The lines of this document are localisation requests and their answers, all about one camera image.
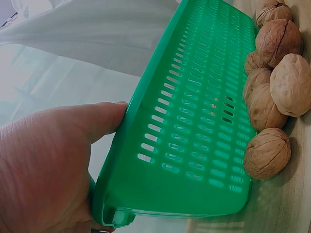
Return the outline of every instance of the white curtain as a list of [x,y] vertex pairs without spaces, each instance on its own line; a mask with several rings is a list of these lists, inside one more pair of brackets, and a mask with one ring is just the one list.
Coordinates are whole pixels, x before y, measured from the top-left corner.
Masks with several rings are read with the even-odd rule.
[[18,43],[140,76],[178,4],[175,0],[11,0]]

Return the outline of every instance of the plastic basket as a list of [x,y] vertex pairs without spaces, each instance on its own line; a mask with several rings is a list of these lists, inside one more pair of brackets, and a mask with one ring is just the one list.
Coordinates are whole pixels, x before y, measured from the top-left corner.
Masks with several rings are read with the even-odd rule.
[[98,177],[92,211],[111,227],[136,214],[239,211],[255,135],[242,100],[252,19],[221,0],[183,0],[132,97]]

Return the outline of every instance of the table surface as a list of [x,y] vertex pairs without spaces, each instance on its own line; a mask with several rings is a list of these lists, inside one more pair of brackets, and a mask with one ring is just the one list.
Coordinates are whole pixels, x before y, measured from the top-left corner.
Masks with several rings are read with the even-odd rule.
[[[303,34],[304,57],[311,57],[311,1],[285,0]],[[253,18],[258,0],[233,0]],[[288,166],[267,181],[255,181],[248,204],[237,214],[188,221],[185,233],[311,233],[311,113],[285,127],[292,146]]]

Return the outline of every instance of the finger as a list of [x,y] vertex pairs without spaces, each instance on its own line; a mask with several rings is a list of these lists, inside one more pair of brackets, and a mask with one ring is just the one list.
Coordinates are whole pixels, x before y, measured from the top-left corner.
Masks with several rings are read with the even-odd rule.
[[126,102],[86,104],[60,107],[45,112],[66,119],[68,124],[74,124],[94,143],[106,134],[114,133],[119,127],[125,110]]

